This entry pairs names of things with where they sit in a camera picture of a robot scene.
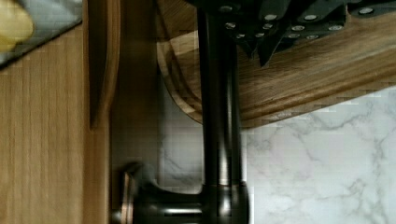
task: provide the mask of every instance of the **faucet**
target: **faucet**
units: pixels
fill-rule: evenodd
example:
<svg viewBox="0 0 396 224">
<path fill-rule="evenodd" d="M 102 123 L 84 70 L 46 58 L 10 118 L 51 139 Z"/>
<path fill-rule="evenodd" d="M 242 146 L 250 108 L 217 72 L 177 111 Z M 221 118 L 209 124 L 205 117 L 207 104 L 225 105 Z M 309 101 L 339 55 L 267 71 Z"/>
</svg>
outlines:
<svg viewBox="0 0 396 224">
<path fill-rule="evenodd" d="M 242 180 L 237 53 L 214 16 L 198 10 L 205 174 L 198 194 L 161 189 L 152 168 L 131 163 L 123 172 L 120 224 L 248 224 Z"/>
</svg>

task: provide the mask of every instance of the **marble backsplash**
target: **marble backsplash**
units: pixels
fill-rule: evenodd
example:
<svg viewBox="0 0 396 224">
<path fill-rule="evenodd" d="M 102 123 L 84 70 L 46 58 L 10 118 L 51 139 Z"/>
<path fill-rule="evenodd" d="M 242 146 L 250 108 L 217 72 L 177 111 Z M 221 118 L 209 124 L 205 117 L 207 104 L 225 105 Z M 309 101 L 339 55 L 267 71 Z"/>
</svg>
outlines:
<svg viewBox="0 0 396 224">
<path fill-rule="evenodd" d="M 202 125 L 162 86 L 159 183 L 199 192 Z M 251 224 L 396 223 L 396 88 L 242 131 Z"/>
</svg>

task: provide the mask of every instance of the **wood grain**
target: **wood grain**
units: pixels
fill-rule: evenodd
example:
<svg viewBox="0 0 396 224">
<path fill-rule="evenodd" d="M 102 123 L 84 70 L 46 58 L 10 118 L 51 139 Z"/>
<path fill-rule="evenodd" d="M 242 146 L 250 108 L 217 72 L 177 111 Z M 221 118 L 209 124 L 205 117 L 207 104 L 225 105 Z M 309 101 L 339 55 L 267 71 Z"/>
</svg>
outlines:
<svg viewBox="0 0 396 224">
<path fill-rule="evenodd" d="M 82 33 L 0 71 L 0 223 L 106 223 L 108 127 L 90 130 Z"/>
<path fill-rule="evenodd" d="M 106 116 L 114 97 L 120 62 L 120 1 L 85 1 L 86 68 L 90 76 L 91 123 Z"/>
<path fill-rule="evenodd" d="M 158 1 L 158 59 L 167 89 L 201 122 L 199 50 L 194 8 Z M 337 104 L 396 84 L 396 13 L 359 20 L 314 41 L 301 41 L 259 67 L 239 50 L 243 125 L 257 127 Z"/>
</svg>

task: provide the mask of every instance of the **metal pipe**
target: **metal pipe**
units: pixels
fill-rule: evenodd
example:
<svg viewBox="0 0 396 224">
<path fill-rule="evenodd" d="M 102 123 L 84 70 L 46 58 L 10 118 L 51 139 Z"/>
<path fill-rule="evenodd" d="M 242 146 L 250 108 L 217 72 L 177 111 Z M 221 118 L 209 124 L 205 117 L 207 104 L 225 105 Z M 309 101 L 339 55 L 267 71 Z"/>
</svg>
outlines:
<svg viewBox="0 0 396 224">
<path fill-rule="evenodd" d="M 218 20 L 198 10 L 205 184 L 242 179 L 236 45 Z"/>
</svg>

